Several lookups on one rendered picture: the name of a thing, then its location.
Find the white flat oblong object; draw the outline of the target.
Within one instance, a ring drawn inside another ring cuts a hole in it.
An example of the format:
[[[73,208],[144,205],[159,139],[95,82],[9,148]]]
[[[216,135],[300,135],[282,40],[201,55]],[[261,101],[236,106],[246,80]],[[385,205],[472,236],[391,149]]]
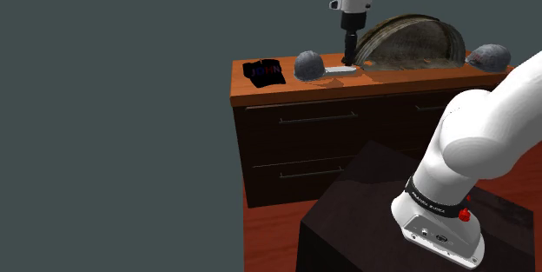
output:
[[[354,74],[357,68],[355,66],[335,66],[335,67],[326,67],[325,74],[330,76],[343,76]]]

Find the black cap with lettering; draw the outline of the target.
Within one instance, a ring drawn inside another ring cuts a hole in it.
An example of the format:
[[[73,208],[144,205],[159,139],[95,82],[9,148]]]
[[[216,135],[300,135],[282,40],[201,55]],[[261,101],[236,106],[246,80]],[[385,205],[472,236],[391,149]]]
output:
[[[244,63],[242,69],[243,75],[256,88],[287,83],[282,74],[280,61],[277,59],[261,59],[256,62]]]

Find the dark wooden chest of drawers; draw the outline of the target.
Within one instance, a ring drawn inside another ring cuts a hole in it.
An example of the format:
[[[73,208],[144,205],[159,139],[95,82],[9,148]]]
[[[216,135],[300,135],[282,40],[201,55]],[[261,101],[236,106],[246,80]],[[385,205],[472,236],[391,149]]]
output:
[[[319,198],[372,140],[416,160],[450,100],[494,89],[506,73],[468,64],[451,69],[376,70],[312,82],[294,78],[294,58],[278,60],[284,84],[255,87],[231,66],[230,103],[247,205]]]

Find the grey cap with red print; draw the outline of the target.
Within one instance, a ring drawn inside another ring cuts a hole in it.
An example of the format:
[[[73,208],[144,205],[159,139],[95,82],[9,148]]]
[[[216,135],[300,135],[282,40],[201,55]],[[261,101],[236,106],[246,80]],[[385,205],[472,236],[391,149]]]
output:
[[[510,51],[500,44],[483,44],[472,51],[465,63],[484,72],[500,73],[507,69],[511,62]]]

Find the dark robot stand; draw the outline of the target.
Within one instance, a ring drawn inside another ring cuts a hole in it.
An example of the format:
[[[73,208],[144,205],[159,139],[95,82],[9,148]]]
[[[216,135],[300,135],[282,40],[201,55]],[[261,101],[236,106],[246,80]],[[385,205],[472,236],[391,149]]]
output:
[[[302,218],[295,272],[535,272],[532,211],[478,187],[469,207],[486,250],[476,269],[408,242],[391,202],[418,165],[368,142]]]

